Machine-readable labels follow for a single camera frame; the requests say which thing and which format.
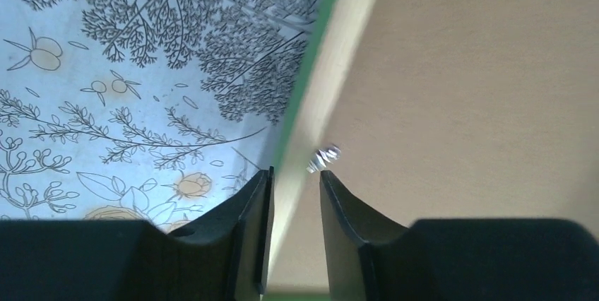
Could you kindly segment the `wooden picture frame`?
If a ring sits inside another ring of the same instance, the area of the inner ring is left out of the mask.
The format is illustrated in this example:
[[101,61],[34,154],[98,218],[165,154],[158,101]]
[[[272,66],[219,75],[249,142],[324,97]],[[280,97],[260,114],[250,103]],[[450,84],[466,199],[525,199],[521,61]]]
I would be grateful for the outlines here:
[[376,0],[320,0],[275,152],[268,277],[309,176],[307,167],[343,89]]

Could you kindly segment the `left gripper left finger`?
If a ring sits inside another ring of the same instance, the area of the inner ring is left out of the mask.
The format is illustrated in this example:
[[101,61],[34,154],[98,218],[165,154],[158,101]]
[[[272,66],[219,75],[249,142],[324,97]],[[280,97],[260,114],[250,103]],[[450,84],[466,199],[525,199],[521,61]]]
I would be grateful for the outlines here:
[[1,223],[2,300],[260,300],[273,169],[164,233],[146,220]]

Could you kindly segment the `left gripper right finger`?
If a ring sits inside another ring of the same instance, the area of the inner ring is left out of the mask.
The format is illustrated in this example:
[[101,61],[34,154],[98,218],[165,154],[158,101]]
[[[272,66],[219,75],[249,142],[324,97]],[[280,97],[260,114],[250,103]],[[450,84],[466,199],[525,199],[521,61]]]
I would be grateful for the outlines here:
[[404,226],[320,174],[332,300],[597,300],[598,241],[558,218]]

